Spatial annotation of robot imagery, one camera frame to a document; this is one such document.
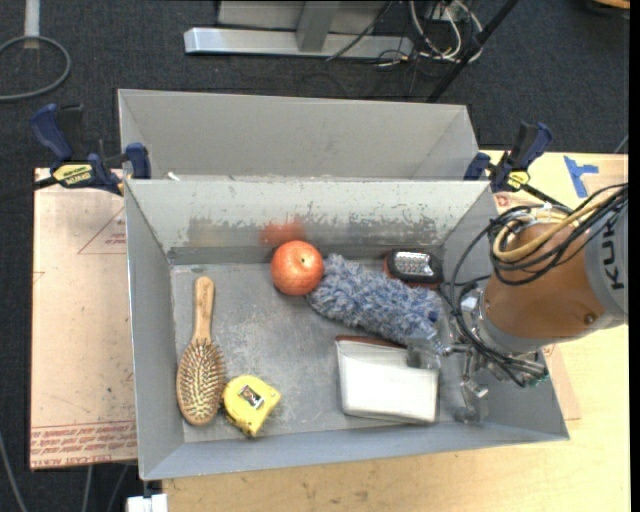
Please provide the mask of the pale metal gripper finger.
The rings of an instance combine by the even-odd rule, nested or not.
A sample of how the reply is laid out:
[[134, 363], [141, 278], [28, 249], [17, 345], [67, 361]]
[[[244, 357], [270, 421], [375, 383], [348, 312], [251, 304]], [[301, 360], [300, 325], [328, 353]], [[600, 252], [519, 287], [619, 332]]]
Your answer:
[[443, 349], [439, 341], [411, 341], [407, 346], [407, 365], [416, 369], [439, 370]]
[[464, 405], [454, 414], [454, 419], [463, 424], [481, 423], [488, 415], [489, 388], [474, 379], [463, 380], [460, 391]]

